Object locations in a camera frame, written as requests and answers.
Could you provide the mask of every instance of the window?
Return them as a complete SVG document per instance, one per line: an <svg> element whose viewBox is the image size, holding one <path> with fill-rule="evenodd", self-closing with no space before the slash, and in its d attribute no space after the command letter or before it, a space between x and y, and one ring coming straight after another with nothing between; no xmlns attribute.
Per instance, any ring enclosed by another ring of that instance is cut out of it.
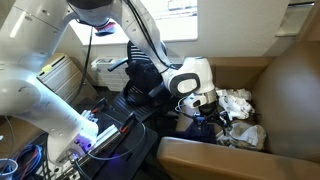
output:
<svg viewBox="0 0 320 180"><path fill-rule="evenodd" d="M141 0L154 17L163 41L195 40L198 37L197 0ZM73 20L71 27L83 45L89 44L91 27ZM125 44L128 42L119 25L116 32L104 37L93 36L92 44Z"/></svg>

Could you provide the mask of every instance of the wire bundle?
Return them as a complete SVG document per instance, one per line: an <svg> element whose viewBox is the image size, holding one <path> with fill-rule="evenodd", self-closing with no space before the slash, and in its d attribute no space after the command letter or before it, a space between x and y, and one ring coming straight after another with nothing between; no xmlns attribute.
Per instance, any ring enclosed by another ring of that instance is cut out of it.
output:
<svg viewBox="0 0 320 180"><path fill-rule="evenodd" d="M30 153L33 153L30 160L26 163L23 163L19 165L18 170L14 173L13 179L23 179L24 177L30 175L32 172L34 172L38 165L41 162L42 158L42 148L38 145L27 145L15 158L16 162L19 164L19 162L25 161L27 155L30 155Z"/></svg>

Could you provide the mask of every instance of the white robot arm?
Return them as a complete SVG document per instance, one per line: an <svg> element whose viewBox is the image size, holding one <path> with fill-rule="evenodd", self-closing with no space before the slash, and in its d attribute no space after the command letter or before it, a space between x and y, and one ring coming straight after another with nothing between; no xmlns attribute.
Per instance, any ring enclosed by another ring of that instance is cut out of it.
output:
<svg viewBox="0 0 320 180"><path fill-rule="evenodd" d="M26 120L49 133L49 160L61 165L67 152L80 157L96 143L98 126L88 121L36 78L72 19L103 26L114 19L147 54L165 86L197 107L215 101L205 58L185 60L177 70L161 48L160 32L139 0L17 0L0 31L0 114Z"/></svg>

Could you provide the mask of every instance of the black bag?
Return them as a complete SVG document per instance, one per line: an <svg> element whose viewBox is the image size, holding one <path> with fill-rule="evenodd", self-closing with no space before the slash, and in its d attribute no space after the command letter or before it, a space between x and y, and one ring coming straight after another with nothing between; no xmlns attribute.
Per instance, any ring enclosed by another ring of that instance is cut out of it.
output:
<svg viewBox="0 0 320 180"><path fill-rule="evenodd" d="M123 91L126 101L138 106L154 102L148 94L162 83L162 76L154 64L148 60L133 60L128 63L126 73L130 78ZM165 91L160 94L168 97L170 93Z"/></svg>

